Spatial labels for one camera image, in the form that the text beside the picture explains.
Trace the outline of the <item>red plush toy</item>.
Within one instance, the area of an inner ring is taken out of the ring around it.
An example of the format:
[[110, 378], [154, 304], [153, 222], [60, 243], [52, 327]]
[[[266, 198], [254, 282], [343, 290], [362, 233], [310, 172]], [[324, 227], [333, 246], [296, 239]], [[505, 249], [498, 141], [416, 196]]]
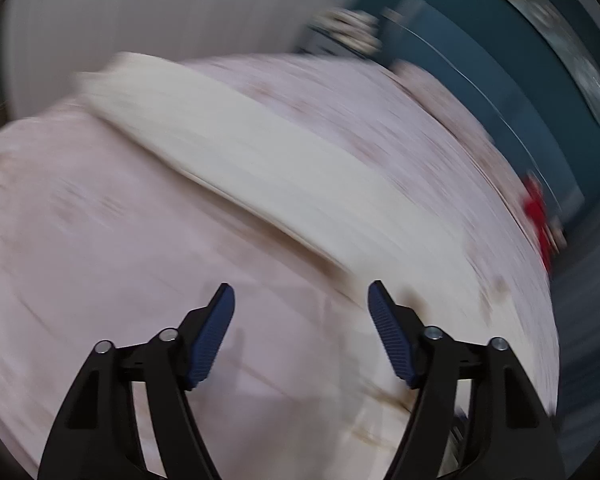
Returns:
[[547, 222], [542, 185], [532, 172], [528, 172], [522, 179], [522, 183], [528, 193], [528, 197], [524, 200], [524, 213], [534, 226], [542, 263], [546, 272], [550, 273], [555, 247], [550, 225]]

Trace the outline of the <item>grey blue curtain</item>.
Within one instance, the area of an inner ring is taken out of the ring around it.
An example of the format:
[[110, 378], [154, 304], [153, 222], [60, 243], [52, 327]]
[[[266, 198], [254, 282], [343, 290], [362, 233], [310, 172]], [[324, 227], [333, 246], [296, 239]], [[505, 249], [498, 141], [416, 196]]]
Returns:
[[558, 445], [573, 474], [600, 442], [600, 200], [568, 233], [550, 296], [559, 340]]

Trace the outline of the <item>pink floral bed cover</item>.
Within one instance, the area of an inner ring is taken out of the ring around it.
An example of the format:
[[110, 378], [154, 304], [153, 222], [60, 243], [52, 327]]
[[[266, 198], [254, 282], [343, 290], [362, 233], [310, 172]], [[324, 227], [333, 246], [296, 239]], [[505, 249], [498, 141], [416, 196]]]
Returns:
[[[464, 235], [473, 308], [393, 298], [453, 337], [508, 339], [549, 412], [559, 356], [532, 224], [376, 64], [208, 58], [224, 82], [387, 176]], [[225, 479], [379, 479], [415, 401], [332, 266], [181, 177], [75, 99], [0, 130], [0, 435], [29, 474], [97, 341], [138, 344], [231, 284], [236, 310], [188, 400]]]

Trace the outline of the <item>pink floral pillow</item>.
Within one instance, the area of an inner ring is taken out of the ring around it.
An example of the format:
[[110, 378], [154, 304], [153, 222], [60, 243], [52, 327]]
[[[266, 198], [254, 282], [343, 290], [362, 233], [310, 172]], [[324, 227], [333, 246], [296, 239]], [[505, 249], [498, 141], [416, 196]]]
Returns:
[[514, 215], [527, 223], [524, 213], [527, 190], [478, 119], [436, 77], [415, 64], [396, 62], [390, 72], [392, 79], [452, 134], [500, 192]]

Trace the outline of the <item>cream quilted coat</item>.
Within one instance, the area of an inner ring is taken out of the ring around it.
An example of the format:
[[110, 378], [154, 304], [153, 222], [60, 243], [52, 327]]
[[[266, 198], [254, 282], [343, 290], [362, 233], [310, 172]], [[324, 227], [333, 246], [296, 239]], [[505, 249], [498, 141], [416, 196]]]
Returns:
[[342, 148], [226, 84], [121, 53], [100, 72], [79, 74], [76, 85], [98, 117], [331, 263], [350, 299], [381, 280], [434, 307], [478, 304], [460, 230]]

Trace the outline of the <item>teal headboard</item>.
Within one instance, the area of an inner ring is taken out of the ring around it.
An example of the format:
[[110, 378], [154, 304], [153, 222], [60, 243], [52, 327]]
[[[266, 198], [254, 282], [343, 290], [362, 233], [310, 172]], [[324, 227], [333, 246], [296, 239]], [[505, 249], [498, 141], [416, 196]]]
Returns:
[[[578, 0], [550, 0], [600, 66], [600, 31]], [[382, 65], [413, 63], [478, 119], [518, 174], [573, 229], [600, 200], [600, 126], [552, 48], [506, 0], [343, 0], [379, 20]]]

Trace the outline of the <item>framed wall picture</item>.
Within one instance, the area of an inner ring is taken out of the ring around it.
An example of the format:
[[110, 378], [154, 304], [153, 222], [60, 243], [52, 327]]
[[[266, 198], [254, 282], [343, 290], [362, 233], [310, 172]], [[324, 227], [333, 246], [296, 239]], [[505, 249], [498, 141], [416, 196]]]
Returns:
[[506, 0], [543, 37], [577, 85], [600, 126], [600, 66], [550, 0]]

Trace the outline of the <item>white wardrobe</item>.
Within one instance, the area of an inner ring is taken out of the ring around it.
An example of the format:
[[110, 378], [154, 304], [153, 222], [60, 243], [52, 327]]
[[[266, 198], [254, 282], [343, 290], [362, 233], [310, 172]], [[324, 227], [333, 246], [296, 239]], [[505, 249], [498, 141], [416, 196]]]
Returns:
[[12, 117], [38, 114], [121, 51], [168, 60], [286, 52], [343, 0], [7, 0], [2, 61]]

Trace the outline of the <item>beige plush toy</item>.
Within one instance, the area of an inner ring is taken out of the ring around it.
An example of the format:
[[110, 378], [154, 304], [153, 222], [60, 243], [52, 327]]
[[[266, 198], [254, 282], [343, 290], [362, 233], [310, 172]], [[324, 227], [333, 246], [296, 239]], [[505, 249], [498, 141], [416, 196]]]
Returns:
[[379, 20], [364, 11], [331, 8], [318, 12], [312, 18], [314, 28], [356, 53], [371, 56], [382, 46], [377, 37]]

